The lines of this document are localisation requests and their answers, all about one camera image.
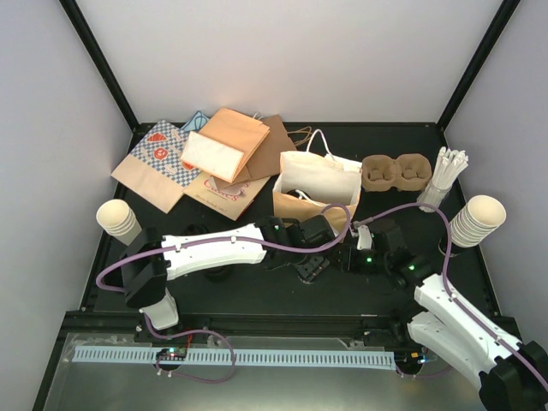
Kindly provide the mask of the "orange kraft paper bag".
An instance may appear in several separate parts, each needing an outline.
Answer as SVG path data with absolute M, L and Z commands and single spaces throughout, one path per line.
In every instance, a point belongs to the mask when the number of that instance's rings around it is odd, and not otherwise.
M 325 211 L 331 226 L 340 232 L 347 222 L 346 214 L 354 214 L 359 204 L 362 166 L 332 154 L 328 146 L 324 156 L 316 154 L 311 145 L 308 142 L 303 152 L 280 154 L 280 174 L 272 189 L 274 215 L 302 222 L 319 215 L 330 204 L 342 204 L 344 210 L 334 207 Z M 304 191 L 313 203 L 285 194 L 292 189 Z

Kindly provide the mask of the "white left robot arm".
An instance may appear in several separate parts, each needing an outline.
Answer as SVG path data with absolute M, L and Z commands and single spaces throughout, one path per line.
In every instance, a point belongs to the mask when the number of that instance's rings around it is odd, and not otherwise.
M 323 215 L 306 221 L 263 217 L 238 229 L 217 233 L 191 232 L 161 235 L 143 229 L 121 254 L 132 257 L 124 264 L 121 279 L 125 304 L 141 310 L 153 330 L 166 342 L 177 340 L 184 322 L 167 282 L 196 271 L 220 271 L 232 265 L 262 265 L 267 269 L 296 264 L 337 238 Z

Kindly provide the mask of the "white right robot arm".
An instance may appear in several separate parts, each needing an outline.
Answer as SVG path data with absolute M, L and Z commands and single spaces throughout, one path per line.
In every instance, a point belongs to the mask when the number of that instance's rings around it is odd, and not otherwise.
M 487 318 L 430 261 L 412 253 L 390 219 L 352 223 L 356 243 L 343 255 L 354 272 L 386 275 L 392 286 L 413 296 L 410 307 L 391 320 L 391 339 L 412 341 L 439 355 L 479 392 L 488 410 L 543 410 L 547 406 L 547 353 L 524 343 Z

